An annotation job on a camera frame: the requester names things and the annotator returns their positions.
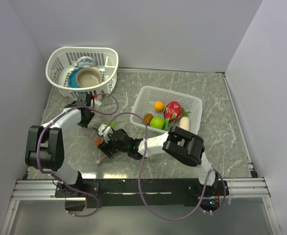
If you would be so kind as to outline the red orange fake fruit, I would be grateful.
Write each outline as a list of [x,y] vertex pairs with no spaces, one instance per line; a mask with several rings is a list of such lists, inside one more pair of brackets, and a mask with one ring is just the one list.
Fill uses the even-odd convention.
[[101,144],[102,142],[103,142],[103,138],[98,138],[98,139],[96,139],[95,141],[94,141],[94,144],[96,145],[96,146],[98,146],[99,144]]

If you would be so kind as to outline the brown fake kiwi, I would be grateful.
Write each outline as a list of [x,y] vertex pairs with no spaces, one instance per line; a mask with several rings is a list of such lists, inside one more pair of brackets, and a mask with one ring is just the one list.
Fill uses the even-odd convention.
[[143,117],[143,121],[144,121],[145,124],[149,125],[153,118],[154,118],[154,116],[152,114],[146,114]]

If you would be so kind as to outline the white perforated tray basket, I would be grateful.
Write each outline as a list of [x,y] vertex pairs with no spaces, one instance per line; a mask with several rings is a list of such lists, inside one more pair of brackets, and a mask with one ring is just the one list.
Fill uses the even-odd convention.
[[200,98],[162,88],[144,86],[139,91],[131,112],[141,117],[144,117],[146,114],[152,114],[154,117],[163,118],[163,112],[157,112],[154,109],[156,101],[161,101],[165,105],[172,101],[177,101],[188,112],[190,132],[198,134],[203,106]]

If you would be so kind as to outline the red fake dragon fruit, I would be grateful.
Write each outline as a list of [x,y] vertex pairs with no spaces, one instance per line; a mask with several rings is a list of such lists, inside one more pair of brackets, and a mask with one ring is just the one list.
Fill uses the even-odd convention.
[[169,129],[169,124],[177,121],[181,116],[182,106],[178,101],[172,101],[165,107],[163,114],[165,119],[164,129],[167,131]]

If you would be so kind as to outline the white fake radish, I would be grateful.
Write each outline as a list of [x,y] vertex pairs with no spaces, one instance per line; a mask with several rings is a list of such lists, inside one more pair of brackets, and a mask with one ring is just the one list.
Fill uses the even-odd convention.
[[188,117],[181,117],[180,122],[179,122],[179,127],[189,131],[190,130],[190,120]]

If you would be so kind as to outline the clear zip top bag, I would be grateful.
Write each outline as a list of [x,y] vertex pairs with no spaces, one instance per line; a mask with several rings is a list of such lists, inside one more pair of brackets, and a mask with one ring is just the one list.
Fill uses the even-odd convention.
[[[93,129],[95,130],[95,133],[97,134],[97,138],[96,138],[96,139],[98,139],[98,138],[103,138],[103,137],[99,136],[98,133],[97,133],[97,129],[98,129],[99,127],[93,127]],[[113,147],[113,142],[111,141],[111,139],[110,139],[110,141],[109,141],[107,144],[108,144],[108,147],[114,148],[114,147]],[[97,163],[97,164],[100,164],[100,163],[102,163],[104,160],[109,159],[104,153],[102,153],[102,152],[98,149],[98,147],[97,147],[95,144],[94,144],[94,146],[96,147],[96,149],[97,149],[98,152],[99,152],[98,159],[96,160],[96,163]]]

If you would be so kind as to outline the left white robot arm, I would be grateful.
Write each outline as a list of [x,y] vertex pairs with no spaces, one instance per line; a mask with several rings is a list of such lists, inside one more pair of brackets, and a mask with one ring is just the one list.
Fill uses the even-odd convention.
[[67,105],[51,121],[29,128],[25,163],[43,174],[51,174],[66,188],[69,195],[77,197],[86,192],[82,175],[65,161],[63,135],[73,126],[87,128],[94,117],[95,99],[91,94],[80,94],[77,101]]

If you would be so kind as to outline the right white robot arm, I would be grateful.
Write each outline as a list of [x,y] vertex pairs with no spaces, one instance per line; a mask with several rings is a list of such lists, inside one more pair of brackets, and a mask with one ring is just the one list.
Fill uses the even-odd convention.
[[218,191],[218,174],[206,157],[204,140],[192,132],[174,126],[156,137],[134,139],[123,129],[114,130],[102,124],[97,133],[103,138],[97,147],[108,158],[117,152],[124,152],[134,160],[168,153],[180,163],[194,167],[203,193],[212,195]]

